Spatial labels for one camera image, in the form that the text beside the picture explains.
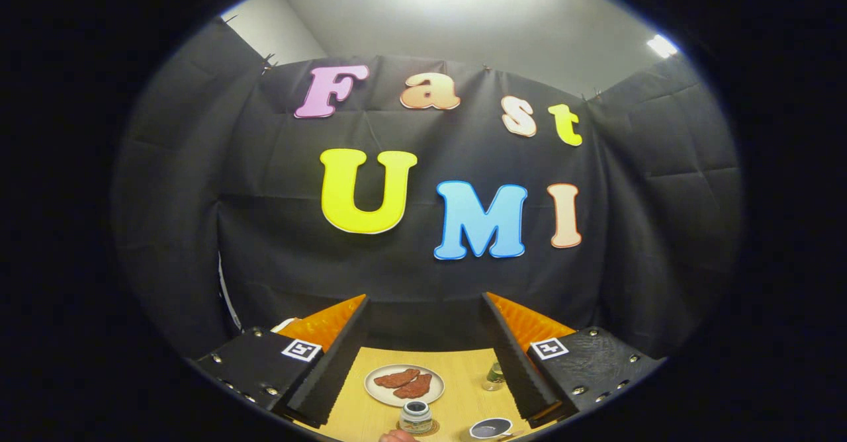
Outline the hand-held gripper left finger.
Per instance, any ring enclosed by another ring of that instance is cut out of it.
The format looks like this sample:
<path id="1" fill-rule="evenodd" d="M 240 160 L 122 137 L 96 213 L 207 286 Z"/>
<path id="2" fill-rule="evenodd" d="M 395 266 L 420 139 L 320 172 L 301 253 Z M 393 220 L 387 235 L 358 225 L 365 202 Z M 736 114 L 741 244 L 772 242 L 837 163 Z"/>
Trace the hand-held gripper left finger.
<path id="1" fill-rule="evenodd" d="M 371 298 L 291 293 L 219 298 L 189 327 L 189 355 L 209 378 L 278 417 L 318 429 L 368 336 Z"/>

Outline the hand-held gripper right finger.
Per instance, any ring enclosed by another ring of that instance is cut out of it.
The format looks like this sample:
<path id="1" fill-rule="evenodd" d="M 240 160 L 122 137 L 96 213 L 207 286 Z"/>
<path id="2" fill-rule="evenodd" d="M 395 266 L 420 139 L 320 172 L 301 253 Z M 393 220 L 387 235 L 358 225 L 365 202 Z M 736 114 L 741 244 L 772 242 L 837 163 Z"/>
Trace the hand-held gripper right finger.
<path id="1" fill-rule="evenodd" d="M 595 411 L 666 362 L 604 328 L 573 330 L 494 293 L 481 295 L 481 316 L 518 412 L 530 427 Z"/>

